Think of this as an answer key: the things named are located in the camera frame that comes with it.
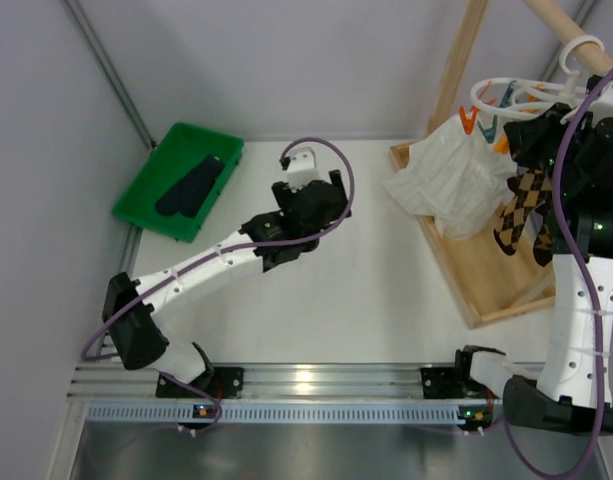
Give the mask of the brown argyle sock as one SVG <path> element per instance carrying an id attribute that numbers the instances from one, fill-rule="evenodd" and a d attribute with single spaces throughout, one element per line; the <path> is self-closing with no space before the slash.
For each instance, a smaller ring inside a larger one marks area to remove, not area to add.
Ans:
<path id="1" fill-rule="evenodd" d="M 552 261 L 552 238 L 548 213 L 543 208 L 538 208 L 535 210 L 535 215 L 541 220 L 541 224 L 532 247 L 533 257 L 539 266 L 546 267 Z"/>
<path id="2" fill-rule="evenodd" d="M 497 245 L 508 256 L 517 252 L 519 241 L 531 214 L 543 208 L 547 213 L 552 200 L 552 185 L 541 170 L 529 169 L 507 180 L 513 198 L 499 214 L 493 229 Z"/>

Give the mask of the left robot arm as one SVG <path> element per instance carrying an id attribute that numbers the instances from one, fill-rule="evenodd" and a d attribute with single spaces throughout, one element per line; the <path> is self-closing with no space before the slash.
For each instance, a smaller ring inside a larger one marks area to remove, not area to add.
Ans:
<path id="1" fill-rule="evenodd" d="M 175 338 L 174 309 L 315 250 L 349 216 L 355 182 L 332 170 L 327 180 L 297 189 L 277 182 L 272 192 L 276 210 L 254 216 L 207 251 L 154 274 L 132 279 L 121 272 L 109 280 L 102 320 L 125 370 L 151 367 L 196 388 L 207 385 L 213 367 L 197 342 Z"/>

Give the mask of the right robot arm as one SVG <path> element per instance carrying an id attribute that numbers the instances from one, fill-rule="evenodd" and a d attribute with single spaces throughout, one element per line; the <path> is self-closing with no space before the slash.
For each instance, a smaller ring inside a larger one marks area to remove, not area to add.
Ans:
<path id="1" fill-rule="evenodd" d="M 514 160 L 544 167 L 556 298 L 550 348 L 541 373 L 505 353 L 468 345 L 455 354 L 465 383 L 487 388 L 515 426 L 576 435 L 613 435 L 607 379 L 613 325 L 613 107 L 585 103 L 556 126 L 557 105 L 506 131 Z"/>

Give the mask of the dark navy sock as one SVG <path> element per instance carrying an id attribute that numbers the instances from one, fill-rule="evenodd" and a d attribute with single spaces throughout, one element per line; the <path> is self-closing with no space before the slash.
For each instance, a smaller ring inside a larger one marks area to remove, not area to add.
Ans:
<path id="1" fill-rule="evenodd" d="M 189 173 L 180 181 L 178 211 L 194 218 L 210 194 L 219 175 L 217 173 Z"/>
<path id="2" fill-rule="evenodd" d="M 157 200 L 155 211 L 164 217 L 195 218 L 224 169 L 218 157 L 206 156 Z"/>

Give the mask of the white clip hanger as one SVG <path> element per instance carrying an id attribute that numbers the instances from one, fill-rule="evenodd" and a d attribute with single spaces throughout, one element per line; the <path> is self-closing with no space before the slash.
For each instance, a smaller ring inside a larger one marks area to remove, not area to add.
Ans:
<path id="1" fill-rule="evenodd" d="M 503 125 L 511 121 L 537 118 L 557 103 L 574 109 L 581 104 L 589 78 L 581 69 L 572 69 L 567 61 L 573 51 L 591 44 L 605 50 L 604 43 L 593 35 L 582 35 L 568 42 L 558 57 L 559 70 L 565 75 L 562 83 L 541 82 L 512 77 L 480 80 L 470 89 L 471 107 L 458 109 L 462 130 L 466 135 L 479 133 L 494 153 L 507 154 L 509 141 Z"/>

